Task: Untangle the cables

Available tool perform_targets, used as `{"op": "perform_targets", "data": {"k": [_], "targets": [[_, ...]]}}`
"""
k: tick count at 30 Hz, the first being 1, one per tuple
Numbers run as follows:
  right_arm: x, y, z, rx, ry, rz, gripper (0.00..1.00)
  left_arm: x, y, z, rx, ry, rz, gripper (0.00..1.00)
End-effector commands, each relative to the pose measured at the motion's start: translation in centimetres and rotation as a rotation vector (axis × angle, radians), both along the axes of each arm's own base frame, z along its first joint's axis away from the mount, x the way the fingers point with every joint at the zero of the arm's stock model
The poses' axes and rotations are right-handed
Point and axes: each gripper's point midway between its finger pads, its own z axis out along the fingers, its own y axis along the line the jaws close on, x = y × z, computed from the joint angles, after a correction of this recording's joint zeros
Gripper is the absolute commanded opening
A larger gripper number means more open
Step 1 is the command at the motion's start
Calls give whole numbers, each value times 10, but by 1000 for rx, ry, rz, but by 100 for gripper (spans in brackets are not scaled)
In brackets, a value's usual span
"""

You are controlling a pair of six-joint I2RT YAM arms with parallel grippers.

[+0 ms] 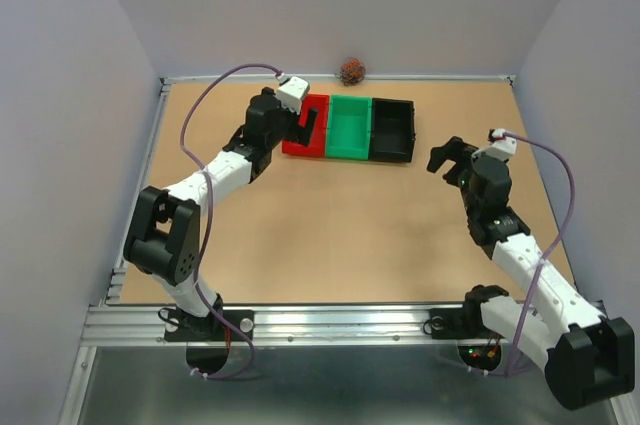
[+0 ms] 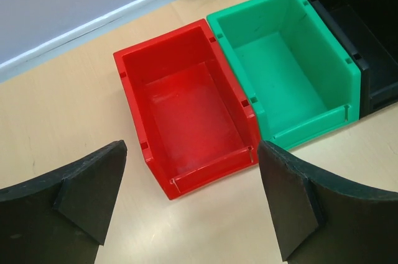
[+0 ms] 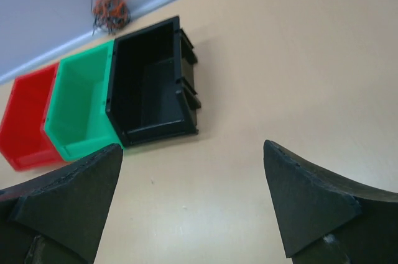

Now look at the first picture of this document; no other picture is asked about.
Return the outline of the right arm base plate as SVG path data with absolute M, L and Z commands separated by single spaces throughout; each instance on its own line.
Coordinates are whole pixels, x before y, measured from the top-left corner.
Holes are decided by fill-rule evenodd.
M 430 308 L 422 331 L 435 340 L 467 340 L 495 338 L 478 316 L 471 316 L 462 307 Z

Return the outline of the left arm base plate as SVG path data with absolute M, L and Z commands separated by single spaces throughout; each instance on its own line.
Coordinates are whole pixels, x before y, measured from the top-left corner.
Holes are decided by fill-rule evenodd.
M 223 317 L 253 338 L 254 312 L 252 310 L 223 310 Z M 228 327 L 213 314 L 195 317 L 181 309 L 162 307 L 157 312 L 164 324 L 164 340 L 169 343 L 222 342 L 230 338 Z

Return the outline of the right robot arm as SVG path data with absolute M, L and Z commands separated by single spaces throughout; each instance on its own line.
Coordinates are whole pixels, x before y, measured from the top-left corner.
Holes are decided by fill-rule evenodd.
M 453 136 L 431 149 L 427 170 L 461 194 L 473 242 L 526 294 L 522 303 L 498 285 L 476 285 L 461 306 L 430 310 L 423 332 L 440 340 L 487 339 L 484 350 L 463 354 L 469 369 L 486 374 L 502 341 L 544 375 L 561 406 L 578 410 L 632 392 L 636 384 L 635 335 L 622 318 L 610 318 L 588 302 L 541 249 L 509 204 L 509 161 L 521 137 L 493 129 L 478 148 Z

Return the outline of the green plastic bin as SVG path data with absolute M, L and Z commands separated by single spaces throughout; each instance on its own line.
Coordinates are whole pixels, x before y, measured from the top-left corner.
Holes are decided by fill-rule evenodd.
M 367 160 L 372 128 L 370 97 L 332 95 L 326 126 L 325 155 Z

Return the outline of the black plastic bin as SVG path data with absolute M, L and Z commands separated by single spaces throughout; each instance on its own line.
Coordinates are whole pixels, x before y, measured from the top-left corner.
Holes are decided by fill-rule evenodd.
M 416 139 L 414 117 L 413 101 L 374 97 L 369 159 L 410 163 Z

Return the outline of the orange black wire ball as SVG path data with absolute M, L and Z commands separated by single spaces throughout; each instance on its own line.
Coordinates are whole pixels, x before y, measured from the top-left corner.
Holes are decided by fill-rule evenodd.
M 339 68 L 335 77 L 343 86 L 355 86 L 366 78 L 366 67 L 358 59 L 349 58 Z

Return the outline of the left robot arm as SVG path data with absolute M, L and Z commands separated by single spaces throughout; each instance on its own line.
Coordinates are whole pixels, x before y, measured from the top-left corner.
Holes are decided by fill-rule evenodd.
M 210 218 L 222 199 L 255 181 L 282 141 L 309 145 L 317 118 L 316 110 L 302 110 L 309 90 L 299 77 L 277 89 L 264 88 L 251 98 L 244 123 L 211 162 L 178 183 L 164 189 L 148 186 L 139 193 L 123 256 L 174 300 L 174 308 L 159 313 L 169 337 L 183 332 L 189 340 L 207 341 L 227 333 L 222 298 L 197 270 L 200 238 L 211 231 L 200 220 Z

